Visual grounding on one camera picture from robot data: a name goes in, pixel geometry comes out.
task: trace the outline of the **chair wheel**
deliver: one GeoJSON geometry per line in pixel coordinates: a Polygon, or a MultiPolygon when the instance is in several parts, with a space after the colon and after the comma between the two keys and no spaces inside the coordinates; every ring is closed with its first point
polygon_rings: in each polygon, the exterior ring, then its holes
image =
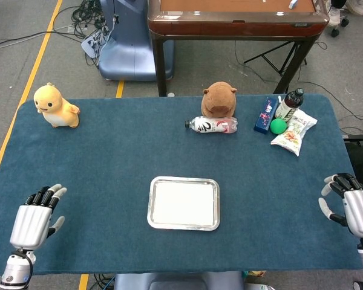
{"type": "Polygon", "coordinates": [[[336,37],[336,36],[338,36],[338,35],[339,35],[339,33],[340,33],[340,31],[339,31],[339,30],[334,29],[334,30],[332,30],[332,32],[331,32],[331,36],[332,36],[332,37],[336,37]]]}
{"type": "Polygon", "coordinates": [[[350,21],[348,19],[344,18],[341,21],[340,25],[341,25],[341,27],[346,27],[349,23],[350,23],[350,21]]]}
{"type": "Polygon", "coordinates": [[[354,281],[352,283],[353,290],[363,290],[363,282],[361,281],[354,281]]]}

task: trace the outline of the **table leg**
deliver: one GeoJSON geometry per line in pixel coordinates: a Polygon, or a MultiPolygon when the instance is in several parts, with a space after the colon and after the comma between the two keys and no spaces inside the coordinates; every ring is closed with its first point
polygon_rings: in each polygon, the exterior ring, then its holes
{"type": "Polygon", "coordinates": [[[315,41],[316,39],[298,42],[299,47],[295,51],[295,55],[290,61],[276,89],[274,90],[274,94],[282,94],[285,92],[286,88],[289,87],[290,82],[295,76],[297,70],[300,68],[300,65],[303,63],[304,59],[306,58],[308,52],[312,48],[315,41]]]}
{"type": "Polygon", "coordinates": [[[165,79],[164,41],[152,39],[153,56],[155,60],[157,89],[159,97],[167,96],[167,84],[165,79]]]}

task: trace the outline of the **blue tablecloth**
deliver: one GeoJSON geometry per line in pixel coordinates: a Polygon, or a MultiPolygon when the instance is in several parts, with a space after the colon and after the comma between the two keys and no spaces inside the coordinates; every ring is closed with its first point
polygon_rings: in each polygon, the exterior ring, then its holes
{"type": "MultiPolygon", "coordinates": [[[[296,157],[253,130],[266,97],[238,96],[232,135],[185,129],[201,97],[73,100],[77,129],[53,129],[27,102],[0,166],[0,274],[18,207],[57,182],[68,192],[53,221],[66,221],[35,252],[35,274],[360,268],[356,239],[318,207],[323,179],[353,172],[330,102],[304,96],[318,123],[296,157]],[[218,229],[151,228],[149,185],[160,175],[216,180],[218,229]]],[[[342,210],[337,195],[328,202],[342,210]]]]}

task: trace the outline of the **blue box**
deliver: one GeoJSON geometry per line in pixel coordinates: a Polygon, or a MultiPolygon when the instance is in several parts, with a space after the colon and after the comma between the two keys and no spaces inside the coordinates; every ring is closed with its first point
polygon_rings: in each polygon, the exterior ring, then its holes
{"type": "Polygon", "coordinates": [[[275,97],[266,98],[260,116],[255,123],[254,130],[266,134],[269,130],[270,122],[273,120],[274,113],[278,107],[278,99],[275,97]]]}

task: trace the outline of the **plastic bottle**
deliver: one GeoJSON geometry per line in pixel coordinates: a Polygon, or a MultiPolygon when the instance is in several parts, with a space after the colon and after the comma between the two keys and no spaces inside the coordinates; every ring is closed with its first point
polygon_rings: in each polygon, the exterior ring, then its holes
{"type": "Polygon", "coordinates": [[[221,132],[231,134],[237,131],[238,121],[236,118],[207,118],[196,117],[191,121],[186,121],[186,128],[199,133],[221,132]]]}
{"type": "Polygon", "coordinates": [[[274,117],[288,122],[296,110],[302,105],[304,101],[303,95],[304,90],[300,88],[296,89],[296,91],[288,93],[281,104],[278,106],[274,117]]]}

